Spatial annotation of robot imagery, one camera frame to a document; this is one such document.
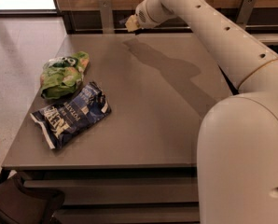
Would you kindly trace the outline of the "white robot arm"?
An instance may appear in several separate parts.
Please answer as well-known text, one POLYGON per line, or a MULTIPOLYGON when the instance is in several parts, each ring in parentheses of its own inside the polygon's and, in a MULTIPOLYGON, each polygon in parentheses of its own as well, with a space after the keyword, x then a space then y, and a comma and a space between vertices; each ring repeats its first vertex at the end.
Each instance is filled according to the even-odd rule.
POLYGON ((204 117, 197 145, 201 224, 278 224, 278 54, 205 0, 144 0, 130 31, 181 18, 237 95, 204 117))

